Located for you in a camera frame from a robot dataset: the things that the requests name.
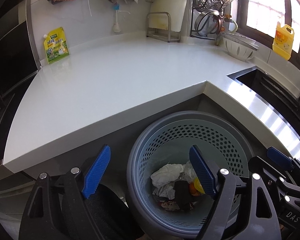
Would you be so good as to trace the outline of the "white tissue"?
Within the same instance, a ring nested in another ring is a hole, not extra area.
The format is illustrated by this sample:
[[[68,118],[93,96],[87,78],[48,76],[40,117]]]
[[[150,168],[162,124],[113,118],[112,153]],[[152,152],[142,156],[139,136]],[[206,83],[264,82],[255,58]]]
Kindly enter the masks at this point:
[[[153,174],[151,174],[152,185],[156,188],[177,180],[180,174],[184,172],[185,165],[166,164]]]

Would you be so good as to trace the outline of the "yellow detergent bottle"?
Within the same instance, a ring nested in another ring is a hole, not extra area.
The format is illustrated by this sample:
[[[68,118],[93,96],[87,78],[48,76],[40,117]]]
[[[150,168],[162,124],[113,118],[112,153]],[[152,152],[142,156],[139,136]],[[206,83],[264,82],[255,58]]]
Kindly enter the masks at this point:
[[[289,60],[292,54],[293,41],[293,28],[288,24],[281,26],[280,22],[277,22],[275,37],[272,44],[273,51],[285,60]]]

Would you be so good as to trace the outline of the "glass pot lid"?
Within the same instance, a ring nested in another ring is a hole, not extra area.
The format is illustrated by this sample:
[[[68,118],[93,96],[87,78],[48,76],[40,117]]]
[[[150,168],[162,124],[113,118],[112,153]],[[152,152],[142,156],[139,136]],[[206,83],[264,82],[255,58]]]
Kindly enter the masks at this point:
[[[210,34],[218,35],[222,31],[223,18],[218,10],[205,9],[194,22],[195,32],[203,37]]]

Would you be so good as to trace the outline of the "grey perforated trash bin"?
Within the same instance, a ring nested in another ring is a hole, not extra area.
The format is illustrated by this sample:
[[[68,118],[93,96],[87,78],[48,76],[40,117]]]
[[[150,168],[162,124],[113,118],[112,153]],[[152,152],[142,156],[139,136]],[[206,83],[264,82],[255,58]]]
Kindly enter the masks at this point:
[[[197,145],[207,160],[237,176],[249,176],[248,160],[253,150],[242,133],[229,122],[199,111],[181,111],[150,124],[139,135],[130,152],[127,184],[131,201],[149,227],[180,238],[194,238],[204,225],[213,199],[196,196],[189,212],[179,209],[175,200],[152,194],[151,174],[166,164],[185,165],[180,177],[193,183],[196,173],[189,150]]]

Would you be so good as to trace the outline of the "yellow green refill pouch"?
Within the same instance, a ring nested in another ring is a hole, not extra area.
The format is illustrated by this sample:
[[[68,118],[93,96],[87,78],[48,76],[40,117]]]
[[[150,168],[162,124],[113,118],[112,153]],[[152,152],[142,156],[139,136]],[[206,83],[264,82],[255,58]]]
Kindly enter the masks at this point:
[[[57,62],[70,55],[64,29],[59,27],[43,36],[44,50],[48,64]]]

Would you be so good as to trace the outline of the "white green kettle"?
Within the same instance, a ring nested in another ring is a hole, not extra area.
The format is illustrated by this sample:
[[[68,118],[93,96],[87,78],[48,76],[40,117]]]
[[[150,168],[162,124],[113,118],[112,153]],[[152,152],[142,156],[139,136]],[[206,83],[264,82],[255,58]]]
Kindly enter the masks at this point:
[[[223,27],[223,31],[227,31],[228,33],[236,33],[238,30],[238,24],[237,22],[232,18],[231,15],[229,14],[225,14],[223,16],[223,23],[226,24],[228,26],[228,28],[226,29],[225,27]]]

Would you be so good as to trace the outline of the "dark brown cloth rag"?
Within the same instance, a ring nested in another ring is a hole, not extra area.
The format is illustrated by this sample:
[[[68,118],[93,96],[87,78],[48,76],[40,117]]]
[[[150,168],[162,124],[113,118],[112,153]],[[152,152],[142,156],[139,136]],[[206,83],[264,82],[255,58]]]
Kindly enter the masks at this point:
[[[174,183],[174,200],[178,204],[179,209],[189,212],[191,209],[192,194],[190,193],[190,185],[185,180],[178,180]]]

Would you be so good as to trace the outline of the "white patterned stacked bowls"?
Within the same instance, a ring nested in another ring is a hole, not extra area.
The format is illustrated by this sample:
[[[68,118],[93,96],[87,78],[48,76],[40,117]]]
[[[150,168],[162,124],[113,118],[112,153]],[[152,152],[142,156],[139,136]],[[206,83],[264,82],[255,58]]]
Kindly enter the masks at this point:
[[[258,45],[248,37],[232,33],[224,33],[222,37],[228,54],[238,60],[250,60],[258,52]]]

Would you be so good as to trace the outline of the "orange peel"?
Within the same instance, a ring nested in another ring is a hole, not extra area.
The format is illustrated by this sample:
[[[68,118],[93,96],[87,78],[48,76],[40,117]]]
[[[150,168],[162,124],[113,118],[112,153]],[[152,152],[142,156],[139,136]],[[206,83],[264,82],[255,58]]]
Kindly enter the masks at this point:
[[[189,189],[190,189],[190,193],[193,196],[200,196],[201,195],[201,193],[195,188],[194,183],[189,184]]]

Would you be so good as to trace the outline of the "yellow plastic container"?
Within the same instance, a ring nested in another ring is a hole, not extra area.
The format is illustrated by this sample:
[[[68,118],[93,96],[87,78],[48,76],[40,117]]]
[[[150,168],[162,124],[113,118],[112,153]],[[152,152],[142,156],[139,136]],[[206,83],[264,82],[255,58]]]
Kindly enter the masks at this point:
[[[203,189],[203,187],[202,187],[202,185],[201,185],[201,183],[200,183],[198,177],[194,179],[193,184],[194,184],[194,188],[195,188],[198,192],[200,192],[201,194],[205,194],[205,191],[204,191],[204,189]]]

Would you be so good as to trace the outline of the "black dish rack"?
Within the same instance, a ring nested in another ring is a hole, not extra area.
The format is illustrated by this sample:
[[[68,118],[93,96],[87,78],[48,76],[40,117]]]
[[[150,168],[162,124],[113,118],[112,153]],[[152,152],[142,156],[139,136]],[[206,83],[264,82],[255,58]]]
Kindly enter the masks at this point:
[[[194,30],[198,36],[217,33],[225,4],[226,0],[193,0],[193,9],[199,12],[194,22]]]

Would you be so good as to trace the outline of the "black oven appliance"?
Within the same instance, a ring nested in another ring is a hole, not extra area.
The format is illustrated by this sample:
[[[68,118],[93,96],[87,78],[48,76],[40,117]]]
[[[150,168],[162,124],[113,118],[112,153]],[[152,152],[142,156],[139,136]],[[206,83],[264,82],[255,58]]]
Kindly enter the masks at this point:
[[[0,160],[13,118],[39,69],[31,0],[0,0]]]

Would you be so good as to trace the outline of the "steel cutting board stand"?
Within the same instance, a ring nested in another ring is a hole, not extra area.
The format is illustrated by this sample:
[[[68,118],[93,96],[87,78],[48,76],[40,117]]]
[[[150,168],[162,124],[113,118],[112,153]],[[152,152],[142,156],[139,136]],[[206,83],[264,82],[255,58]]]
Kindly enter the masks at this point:
[[[167,43],[180,42],[183,16],[179,13],[149,12],[146,16],[146,37]]]

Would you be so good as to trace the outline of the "black kitchen sink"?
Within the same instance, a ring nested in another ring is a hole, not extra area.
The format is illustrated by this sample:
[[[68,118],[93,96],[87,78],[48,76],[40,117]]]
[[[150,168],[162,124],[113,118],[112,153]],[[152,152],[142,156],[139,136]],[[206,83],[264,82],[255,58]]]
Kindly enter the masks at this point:
[[[300,104],[274,78],[257,67],[235,72],[228,77],[247,86],[259,98],[270,104],[300,137]]]

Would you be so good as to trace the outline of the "blue white bottle brush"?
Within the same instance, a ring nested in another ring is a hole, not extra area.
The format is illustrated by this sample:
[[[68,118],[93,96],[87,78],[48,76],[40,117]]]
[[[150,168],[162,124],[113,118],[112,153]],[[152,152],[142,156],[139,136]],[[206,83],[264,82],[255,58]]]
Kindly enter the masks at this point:
[[[128,12],[126,10],[121,10],[120,5],[118,3],[116,3],[113,6],[113,9],[115,11],[115,16],[114,16],[114,24],[113,24],[112,30],[115,34],[118,34],[118,33],[121,33],[121,28],[120,28],[120,25],[119,25],[119,13],[120,12],[125,12],[125,13],[130,14],[130,12]]]

